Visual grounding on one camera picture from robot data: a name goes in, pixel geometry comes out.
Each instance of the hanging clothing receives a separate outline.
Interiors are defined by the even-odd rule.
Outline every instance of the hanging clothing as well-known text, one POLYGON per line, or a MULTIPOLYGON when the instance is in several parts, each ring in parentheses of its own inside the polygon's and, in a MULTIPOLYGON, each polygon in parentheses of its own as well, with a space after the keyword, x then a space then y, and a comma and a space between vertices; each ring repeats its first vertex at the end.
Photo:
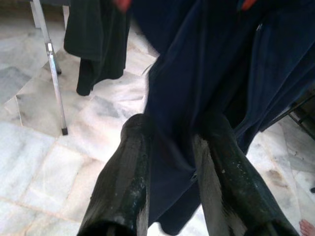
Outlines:
POLYGON ((256 133, 315 80, 315 1, 257 0, 239 9, 237 0, 132 3, 160 53, 146 107, 157 130, 149 224, 160 222, 170 235, 200 205, 191 137, 204 112, 223 112, 246 153, 256 133))
POLYGON ((112 0, 71 1, 64 49, 81 58, 78 94, 123 75, 129 27, 130 12, 121 13, 112 0))

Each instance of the marble floor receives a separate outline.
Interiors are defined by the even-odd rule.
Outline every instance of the marble floor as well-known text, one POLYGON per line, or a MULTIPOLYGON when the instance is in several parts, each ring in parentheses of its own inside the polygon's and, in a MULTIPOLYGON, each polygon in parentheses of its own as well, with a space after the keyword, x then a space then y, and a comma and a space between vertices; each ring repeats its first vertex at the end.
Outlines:
MULTIPOLYGON (((123 123, 144 108, 144 71, 157 55, 132 28, 123 77, 81 97, 75 92, 79 59, 62 49, 61 9, 48 7, 48 29, 63 70, 59 82, 69 135, 62 136, 43 37, 27 6, 0 7, 0 236, 74 236, 123 123)), ((301 218, 315 224, 314 140, 284 118, 256 136, 248 158, 295 228, 301 218)), ((148 235, 164 234, 154 224, 148 235)), ((208 235, 202 208, 180 235, 208 235)))

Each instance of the orange tag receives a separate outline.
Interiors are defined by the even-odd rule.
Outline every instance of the orange tag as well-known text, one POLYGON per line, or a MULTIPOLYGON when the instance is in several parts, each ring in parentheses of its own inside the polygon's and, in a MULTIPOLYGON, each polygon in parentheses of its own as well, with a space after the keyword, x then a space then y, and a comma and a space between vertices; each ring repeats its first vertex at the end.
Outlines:
POLYGON ((245 0, 243 5, 242 5, 242 10, 247 11, 248 9, 250 9, 254 5, 254 3, 256 1, 257 0, 245 0))
POLYGON ((127 12, 131 5, 131 0, 114 0, 114 4, 116 4, 122 12, 127 12))

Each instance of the bare foot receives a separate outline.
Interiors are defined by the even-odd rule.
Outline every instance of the bare foot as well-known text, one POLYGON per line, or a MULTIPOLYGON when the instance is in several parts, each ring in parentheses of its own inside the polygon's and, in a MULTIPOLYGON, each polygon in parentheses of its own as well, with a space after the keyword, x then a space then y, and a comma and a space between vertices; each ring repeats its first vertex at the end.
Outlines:
POLYGON ((315 236, 315 227, 306 220, 300 221, 302 236, 315 236))

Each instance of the navy blue garment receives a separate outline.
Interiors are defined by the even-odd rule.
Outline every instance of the navy blue garment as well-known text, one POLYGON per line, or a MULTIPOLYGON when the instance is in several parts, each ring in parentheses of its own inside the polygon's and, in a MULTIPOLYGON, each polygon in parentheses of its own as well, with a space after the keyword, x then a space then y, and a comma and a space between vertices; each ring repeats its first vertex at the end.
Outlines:
POLYGON ((315 80, 315 1, 134 0, 160 57, 146 107, 157 127, 149 224, 176 235, 200 205, 191 136, 207 109, 229 119, 246 153, 256 133, 315 80))

